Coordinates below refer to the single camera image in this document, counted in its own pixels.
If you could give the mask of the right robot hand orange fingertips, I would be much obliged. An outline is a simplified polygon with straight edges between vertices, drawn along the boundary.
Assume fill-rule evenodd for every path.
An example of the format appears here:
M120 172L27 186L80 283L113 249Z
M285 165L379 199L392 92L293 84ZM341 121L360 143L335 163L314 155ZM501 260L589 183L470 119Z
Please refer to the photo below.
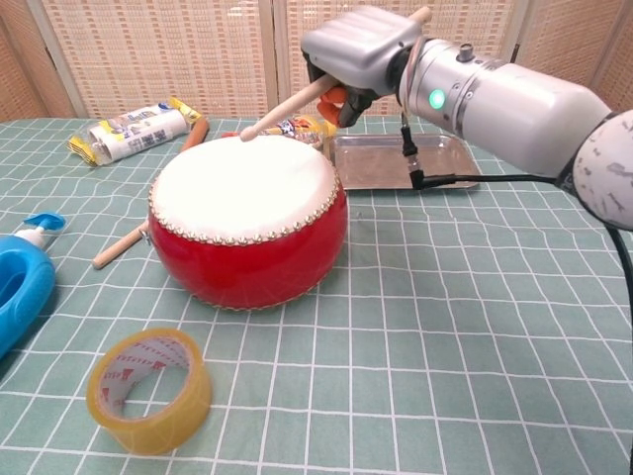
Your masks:
M382 97L394 95L411 48L422 37L420 21L361 6L305 33L301 50L310 81L327 74L337 85L322 94L318 111L339 128L355 125Z

